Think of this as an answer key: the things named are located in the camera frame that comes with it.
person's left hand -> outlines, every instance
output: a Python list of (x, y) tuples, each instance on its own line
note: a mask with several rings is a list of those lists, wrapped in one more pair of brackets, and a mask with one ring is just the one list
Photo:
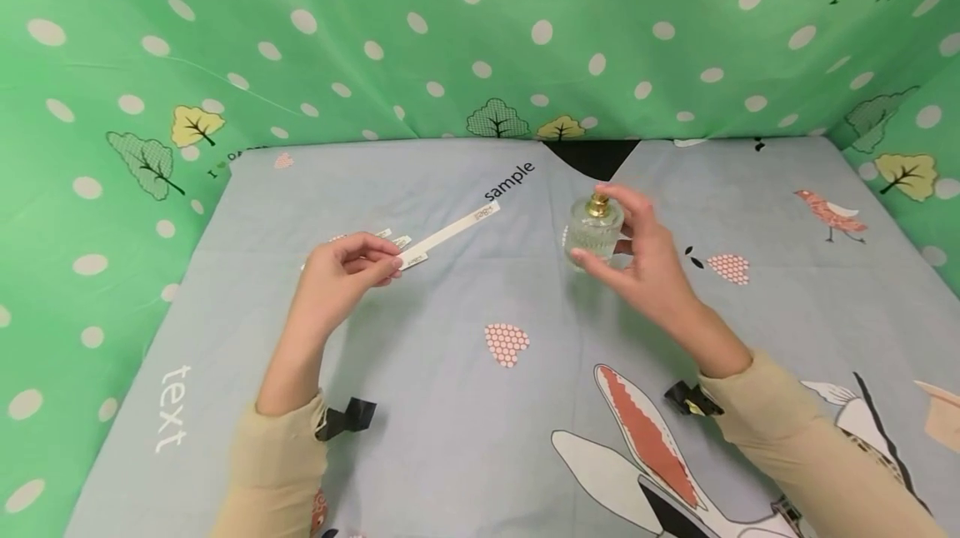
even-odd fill
[(326, 341), (368, 288), (400, 277), (399, 254), (396, 244), (366, 232), (314, 248), (303, 266), (284, 335)]

hand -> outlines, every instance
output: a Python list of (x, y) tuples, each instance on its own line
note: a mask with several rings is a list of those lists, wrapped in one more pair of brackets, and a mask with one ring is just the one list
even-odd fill
[(673, 235), (657, 221), (652, 203), (639, 192), (619, 184), (601, 184), (595, 190), (623, 207), (622, 232), (630, 240), (618, 241), (614, 252), (633, 255), (633, 259), (625, 268), (617, 269), (583, 249), (574, 248), (570, 255), (633, 309), (671, 331), (702, 306), (683, 272)]
[(399, 254), (396, 244), (366, 232), (314, 248), (299, 278), (284, 335), (326, 340), (368, 288), (400, 277)]

beige sleeve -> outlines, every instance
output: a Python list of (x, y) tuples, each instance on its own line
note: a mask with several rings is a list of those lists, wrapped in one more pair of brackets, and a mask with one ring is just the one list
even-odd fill
[(724, 408), (722, 435), (777, 482), (822, 538), (946, 538), (893, 474), (819, 412), (812, 393), (769, 356), (701, 386)]
[(306, 538), (313, 497), (327, 469), (327, 445), (314, 437), (323, 413), (317, 394), (282, 417), (242, 414), (230, 449), (230, 477), (213, 538)]

pink fruit print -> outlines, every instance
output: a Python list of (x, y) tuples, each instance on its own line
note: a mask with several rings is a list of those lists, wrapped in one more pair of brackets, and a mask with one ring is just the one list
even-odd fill
[(487, 335), (487, 348), (500, 366), (516, 366), (520, 351), (525, 351), (530, 346), (530, 336), (509, 323), (487, 325), (484, 334)]
[(290, 157), (290, 153), (280, 153), (277, 160), (273, 162), (274, 170), (285, 170), (291, 165), (294, 165), (294, 158)]
[(315, 536), (326, 520), (327, 497), (323, 495), (323, 488), (317, 488), (317, 494), (313, 497), (313, 513), (310, 516), (310, 536)]
[[(693, 247), (687, 247), (687, 250), (683, 252), (694, 266), (701, 269), (706, 268), (699, 259), (690, 257), (690, 253), (693, 253)], [(713, 255), (707, 259), (707, 265), (717, 272), (722, 279), (732, 281), (735, 285), (746, 286), (750, 283), (750, 276), (747, 275), (747, 270), (750, 269), (750, 261), (739, 255), (733, 255), (732, 253)]]

yellow tree print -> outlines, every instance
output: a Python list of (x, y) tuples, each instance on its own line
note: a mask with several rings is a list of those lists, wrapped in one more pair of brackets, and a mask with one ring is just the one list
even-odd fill
[(189, 147), (201, 139), (209, 142), (210, 147), (215, 147), (216, 143), (210, 139), (210, 134), (222, 128), (224, 123), (216, 113), (203, 111), (200, 107), (179, 105), (174, 109), (174, 128), (170, 139), (180, 148)]
[(880, 189), (886, 195), (897, 187), (904, 195), (922, 202), (933, 195), (933, 183), (937, 179), (936, 162), (930, 155), (880, 155), (873, 165), (888, 184)]
[(580, 122), (577, 122), (573, 117), (568, 115), (557, 117), (553, 122), (546, 122), (537, 130), (537, 136), (541, 138), (555, 138), (557, 140), (582, 136), (586, 133), (587, 130), (580, 126)]

